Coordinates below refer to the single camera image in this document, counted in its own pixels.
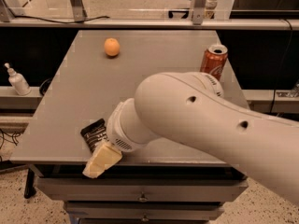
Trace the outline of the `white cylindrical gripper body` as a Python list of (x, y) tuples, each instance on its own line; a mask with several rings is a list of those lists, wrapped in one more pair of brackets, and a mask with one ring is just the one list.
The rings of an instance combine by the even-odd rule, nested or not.
[(120, 102), (107, 122), (109, 141), (122, 152), (133, 152), (159, 138), (146, 127), (135, 111), (135, 100)]

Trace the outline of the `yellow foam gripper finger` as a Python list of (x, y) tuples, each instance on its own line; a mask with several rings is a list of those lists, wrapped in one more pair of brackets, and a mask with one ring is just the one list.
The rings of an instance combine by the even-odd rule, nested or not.
[(88, 160), (83, 174), (89, 178), (97, 178), (122, 158), (122, 153), (110, 142), (101, 142)]

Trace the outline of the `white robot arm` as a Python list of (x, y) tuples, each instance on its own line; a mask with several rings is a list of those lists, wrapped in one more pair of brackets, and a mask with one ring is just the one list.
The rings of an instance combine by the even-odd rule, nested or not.
[(224, 161), (299, 204), (299, 123), (234, 105), (221, 93), (207, 73), (147, 77), (108, 120), (82, 130), (93, 153), (83, 174), (96, 178), (123, 153), (166, 138)]

